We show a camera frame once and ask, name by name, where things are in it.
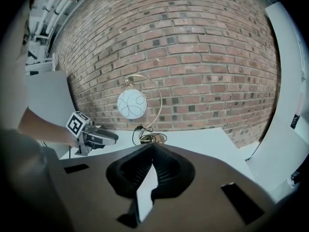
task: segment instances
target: white table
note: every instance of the white table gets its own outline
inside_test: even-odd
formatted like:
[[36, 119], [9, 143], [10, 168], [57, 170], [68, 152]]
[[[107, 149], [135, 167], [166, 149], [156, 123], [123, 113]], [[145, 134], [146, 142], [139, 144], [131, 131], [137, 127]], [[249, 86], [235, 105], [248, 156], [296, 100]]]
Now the white table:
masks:
[[[92, 150], [89, 156], [125, 150], [134, 146], [132, 142], [132, 131], [112, 130], [112, 132], [119, 136], [117, 143], [115, 145], [105, 146], [103, 149]], [[134, 134], [134, 142], [136, 144], [139, 144], [138, 134], [139, 132], [135, 132]], [[254, 177], [246, 161], [242, 159], [233, 142], [221, 128], [165, 131], [164, 134], [168, 137], [166, 144], [222, 160], [254, 181]], [[71, 158], [83, 157], [75, 155], [76, 151], [76, 148], [71, 150]], [[66, 153], [61, 159], [68, 158], [69, 153]]]

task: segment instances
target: human arm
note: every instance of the human arm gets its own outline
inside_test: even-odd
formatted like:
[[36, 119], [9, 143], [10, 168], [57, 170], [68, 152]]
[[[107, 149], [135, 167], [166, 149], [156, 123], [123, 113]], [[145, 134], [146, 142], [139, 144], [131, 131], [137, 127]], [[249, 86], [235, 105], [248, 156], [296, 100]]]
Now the human arm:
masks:
[[18, 130], [20, 133], [43, 142], [59, 143], [77, 147], [77, 140], [70, 131], [62, 126], [52, 124], [26, 109]]

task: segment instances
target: white marker cube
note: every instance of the white marker cube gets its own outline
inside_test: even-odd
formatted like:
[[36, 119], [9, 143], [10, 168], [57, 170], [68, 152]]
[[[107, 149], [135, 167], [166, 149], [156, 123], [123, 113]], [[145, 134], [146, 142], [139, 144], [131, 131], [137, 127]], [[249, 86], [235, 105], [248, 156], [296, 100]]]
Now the white marker cube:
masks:
[[67, 128], [68, 130], [76, 137], [78, 138], [81, 134], [83, 128], [86, 124], [88, 124], [90, 121], [90, 118], [88, 118], [85, 114], [81, 112], [74, 112], [72, 113], [69, 121], [67, 122]]

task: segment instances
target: white shirt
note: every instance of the white shirt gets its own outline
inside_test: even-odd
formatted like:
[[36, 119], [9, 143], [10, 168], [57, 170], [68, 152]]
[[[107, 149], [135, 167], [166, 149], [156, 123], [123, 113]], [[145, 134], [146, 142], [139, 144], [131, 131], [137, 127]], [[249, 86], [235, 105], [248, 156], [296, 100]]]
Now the white shirt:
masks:
[[28, 56], [29, 0], [16, 14], [0, 45], [0, 126], [17, 129], [28, 107], [25, 66]]

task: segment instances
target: white globe lampshade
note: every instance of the white globe lampshade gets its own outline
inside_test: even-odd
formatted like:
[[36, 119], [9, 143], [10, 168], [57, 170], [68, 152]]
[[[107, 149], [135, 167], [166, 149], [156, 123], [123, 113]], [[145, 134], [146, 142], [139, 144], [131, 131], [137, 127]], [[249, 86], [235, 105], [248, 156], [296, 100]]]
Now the white globe lampshade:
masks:
[[147, 108], [147, 100], [138, 90], [127, 89], [119, 95], [117, 107], [123, 117], [136, 119], [144, 115]]

